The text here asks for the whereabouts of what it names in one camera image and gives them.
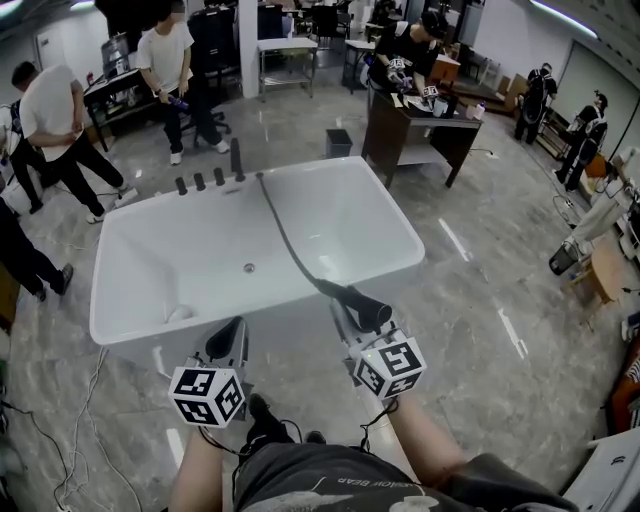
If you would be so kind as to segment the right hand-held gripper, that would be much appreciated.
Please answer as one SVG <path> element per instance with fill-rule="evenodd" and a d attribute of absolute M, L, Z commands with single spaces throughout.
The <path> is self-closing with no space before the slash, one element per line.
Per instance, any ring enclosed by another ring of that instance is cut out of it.
<path fill-rule="evenodd" d="M 354 361 L 352 377 L 379 400 L 384 401 L 413 389 L 427 369 L 414 337 L 409 337 L 401 318 L 392 313 L 377 331 L 379 338 L 367 348 L 360 344 L 360 331 L 349 309 L 332 299 L 330 311 L 341 341 Z"/>

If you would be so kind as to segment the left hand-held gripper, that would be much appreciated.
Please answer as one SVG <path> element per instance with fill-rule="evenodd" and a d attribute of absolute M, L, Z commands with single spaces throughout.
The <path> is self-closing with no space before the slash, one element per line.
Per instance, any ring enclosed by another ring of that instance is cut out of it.
<path fill-rule="evenodd" d="M 227 428 L 246 420 L 247 394 L 253 388 L 245 381 L 248 349 L 248 324 L 234 317 L 207 339 L 209 363 L 194 355 L 175 368 L 169 398 L 186 424 Z M 227 356 L 228 361 L 221 360 Z"/>

